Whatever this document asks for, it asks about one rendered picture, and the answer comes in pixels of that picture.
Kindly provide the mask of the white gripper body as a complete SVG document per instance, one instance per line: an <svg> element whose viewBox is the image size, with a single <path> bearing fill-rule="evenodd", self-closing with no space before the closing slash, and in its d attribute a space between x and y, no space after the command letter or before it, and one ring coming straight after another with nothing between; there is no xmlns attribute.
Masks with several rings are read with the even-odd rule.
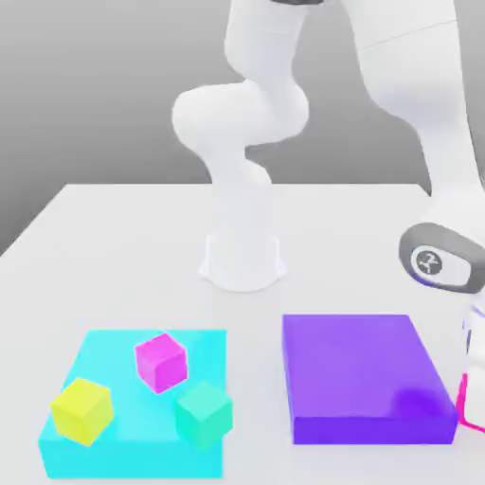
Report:
<svg viewBox="0 0 485 485"><path fill-rule="evenodd" d="M470 424L485 427L485 368L470 367L467 377L465 418Z"/></svg>

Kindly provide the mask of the small yellow cube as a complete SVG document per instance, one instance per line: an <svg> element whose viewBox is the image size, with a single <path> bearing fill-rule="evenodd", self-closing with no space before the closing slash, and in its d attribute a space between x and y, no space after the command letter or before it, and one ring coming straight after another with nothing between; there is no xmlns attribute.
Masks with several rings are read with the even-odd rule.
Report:
<svg viewBox="0 0 485 485"><path fill-rule="evenodd" d="M111 390L77 377L51 403L57 433L91 446L114 418Z"/></svg>

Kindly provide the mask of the large purple box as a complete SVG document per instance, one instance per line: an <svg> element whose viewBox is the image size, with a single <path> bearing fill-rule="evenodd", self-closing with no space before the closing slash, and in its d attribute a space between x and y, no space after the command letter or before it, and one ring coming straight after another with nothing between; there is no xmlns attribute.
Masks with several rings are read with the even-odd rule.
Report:
<svg viewBox="0 0 485 485"><path fill-rule="evenodd" d="M294 444L454 440L455 405L405 314L286 314L282 356Z"/></svg>

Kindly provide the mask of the small magenta cube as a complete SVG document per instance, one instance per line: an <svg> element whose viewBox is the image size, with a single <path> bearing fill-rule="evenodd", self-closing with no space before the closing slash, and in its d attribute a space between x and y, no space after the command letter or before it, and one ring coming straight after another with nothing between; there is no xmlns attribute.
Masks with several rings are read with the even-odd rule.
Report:
<svg viewBox="0 0 485 485"><path fill-rule="evenodd" d="M156 395L189 377L187 350L167 332L136 345L135 362L139 378Z"/></svg>

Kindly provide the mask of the small green cube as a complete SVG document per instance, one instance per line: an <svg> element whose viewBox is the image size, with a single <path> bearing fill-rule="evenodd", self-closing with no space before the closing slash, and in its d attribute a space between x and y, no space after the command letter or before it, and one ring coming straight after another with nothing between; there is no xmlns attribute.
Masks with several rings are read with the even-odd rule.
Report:
<svg viewBox="0 0 485 485"><path fill-rule="evenodd" d="M178 434L200 451L219 442L233 427L233 401L208 382L191 386L175 403Z"/></svg>

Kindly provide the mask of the small red cube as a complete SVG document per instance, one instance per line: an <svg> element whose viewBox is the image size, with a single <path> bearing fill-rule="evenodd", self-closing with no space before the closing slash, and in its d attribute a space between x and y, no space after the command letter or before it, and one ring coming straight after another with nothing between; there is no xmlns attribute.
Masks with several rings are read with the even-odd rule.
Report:
<svg viewBox="0 0 485 485"><path fill-rule="evenodd" d="M485 428L469 423L465 419L464 407L465 407L465 401L466 401L467 384L468 384L468 375L466 373L463 373L459 384L458 396L456 400L458 422L463 426L466 426L468 428L474 429L476 431L479 431L485 434Z"/></svg>

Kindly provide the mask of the large cyan box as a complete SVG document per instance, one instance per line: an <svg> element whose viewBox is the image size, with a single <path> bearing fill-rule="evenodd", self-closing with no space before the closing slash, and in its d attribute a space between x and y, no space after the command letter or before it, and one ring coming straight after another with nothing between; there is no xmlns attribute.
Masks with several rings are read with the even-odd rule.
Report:
<svg viewBox="0 0 485 485"><path fill-rule="evenodd" d="M51 419L38 438L45 472L50 478L220 478L224 445L217 441L206 451L180 437L174 404L191 385L226 384L224 330L172 330L186 348L188 379L160 395L138 377L135 345L157 330L91 330L67 373L67 385L83 378L111 391L114 419L90 446L60 436Z"/></svg>

